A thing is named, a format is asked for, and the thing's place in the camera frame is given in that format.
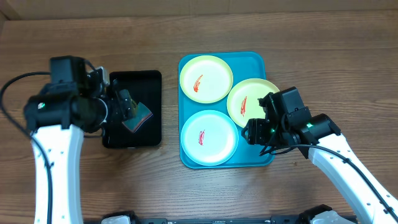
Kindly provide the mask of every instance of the tray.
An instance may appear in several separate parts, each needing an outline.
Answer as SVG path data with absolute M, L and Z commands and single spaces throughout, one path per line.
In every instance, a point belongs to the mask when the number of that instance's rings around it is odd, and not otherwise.
M 180 87 L 180 72 L 183 66 L 191 59 L 201 55 L 212 55 L 223 59 L 232 69 L 234 75 L 233 87 L 239 82 L 248 78 L 266 78 L 266 69 L 262 57 L 255 52 L 231 52 L 214 54 L 192 54 L 181 59 L 178 65 L 178 120 L 179 133 L 186 120 L 196 112 L 202 110 L 217 110 L 229 116 L 226 109 L 227 97 L 216 103 L 203 104 L 189 99 Z M 217 166 L 203 166 L 193 162 L 184 152 L 180 142 L 181 161 L 192 169 L 213 169 L 213 168 L 233 168 L 233 167 L 258 167 L 266 166 L 274 160 L 275 156 L 259 156 L 263 146 L 249 145 L 240 135 L 242 128 L 235 124 L 239 132 L 238 148 L 234 155 L 225 163 Z

